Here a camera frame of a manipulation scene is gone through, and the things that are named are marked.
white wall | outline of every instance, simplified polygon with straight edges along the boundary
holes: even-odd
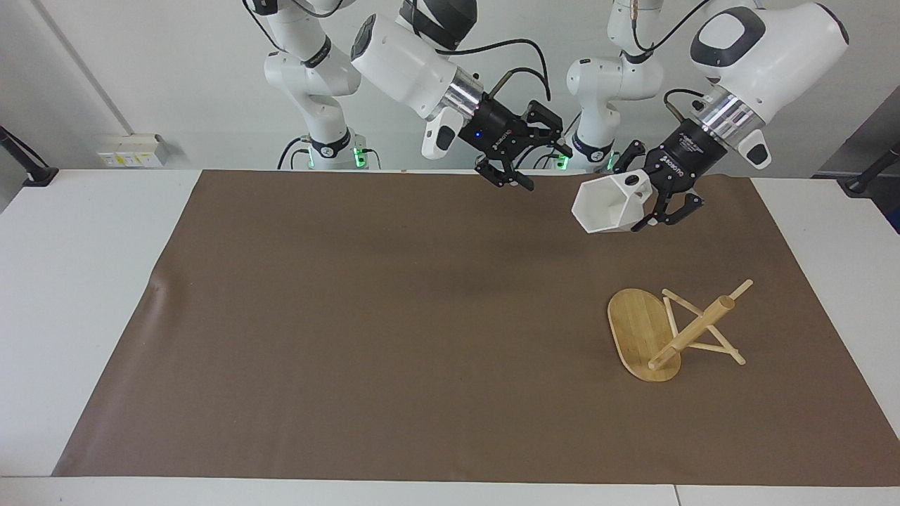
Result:
[[[372,12],[394,15],[400,0],[359,0],[324,22],[334,42],[348,49],[357,28]],[[670,0],[667,25],[695,2]],[[770,8],[799,0],[767,0]],[[785,109],[767,130],[776,159],[767,175],[810,176],[900,84],[900,8],[897,0],[826,0],[847,24],[851,49],[824,81]],[[52,31],[40,27],[34,6],[46,8],[64,40],[83,60],[90,78],[60,78],[63,50]],[[551,106],[568,122],[577,105],[565,90],[566,70],[575,60],[617,54],[606,36],[607,0],[482,0],[481,21],[463,44],[472,47],[501,38],[529,36],[544,47],[555,92]],[[248,19],[240,0],[4,0],[0,3],[0,113],[9,128],[39,138],[36,149],[61,166],[97,165],[91,139],[130,127],[160,133],[176,151],[172,167],[270,168],[289,139],[304,133],[302,119],[279,92],[268,86],[263,60],[271,50]],[[707,89],[690,65],[689,41],[701,20],[689,23],[659,51],[669,74],[665,85]],[[536,65],[528,48],[497,50],[459,58],[481,73],[490,87],[503,72]],[[14,76],[6,79],[8,73]],[[99,85],[100,92],[92,90]],[[104,94],[121,112],[105,107]],[[515,77],[500,94],[513,110],[541,94],[530,77]],[[368,83],[342,99],[351,126],[369,138],[392,168],[470,167],[473,151],[455,146],[441,162],[419,153],[422,121]],[[659,99],[622,104],[619,144],[633,137],[653,142],[667,135],[674,120]],[[54,135],[44,132],[57,129]],[[752,171],[735,155],[718,168],[732,174]]]

table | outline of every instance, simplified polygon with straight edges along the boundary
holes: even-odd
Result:
[[[0,214],[0,503],[846,504],[900,488],[47,478],[131,317],[199,171],[63,171]],[[832,181],[754,184],[900,434],[900,237]]]

brown tablecloth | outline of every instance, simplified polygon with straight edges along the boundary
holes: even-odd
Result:
[[[704,178],[677,227],[590,236],[586,179],[204,172],[55,475],[900,485],[749,180]],[[616,291],[705,305],[746,278],[719,328],[747,366],[622,367]]]

black metal stand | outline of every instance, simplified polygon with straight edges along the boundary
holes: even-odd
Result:
[[[43,187],[49,185],[50,181],[59,173],[58,168],[41,167],[34,163],[34,160],[10,137],[9,132],[3,126],[0,126],[0,144],[3,144],[4,149],[13,155],[13,158],[22,164],[25,172],[28,173],[28,179],[22,183],[22,186]]]
[[[883,157],[879,158],[877,162],[859,176],[841,181],[841,186],[850,193],[863,194],[869,188],[869,183],[897,162],[900,162],[900,142],[897,142]]]

white tabletop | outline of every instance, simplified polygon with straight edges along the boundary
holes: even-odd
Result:
[[[900,488],[46,478],[199,171],[63,171],[0,214],[0,504],[900,504]],[[900,238],[830,181],[755,180],[900,434]]]

